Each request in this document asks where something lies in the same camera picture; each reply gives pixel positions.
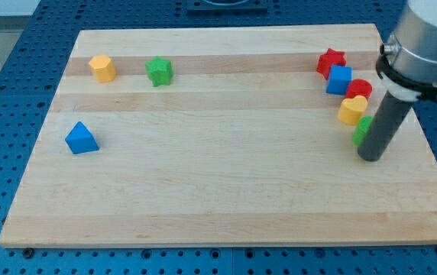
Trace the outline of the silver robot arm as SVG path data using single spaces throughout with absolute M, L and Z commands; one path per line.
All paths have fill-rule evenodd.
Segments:
M 437 102 L 437 0 L 408 0 L 380 46 L 376 71 L 387 91 L 404 102 Z

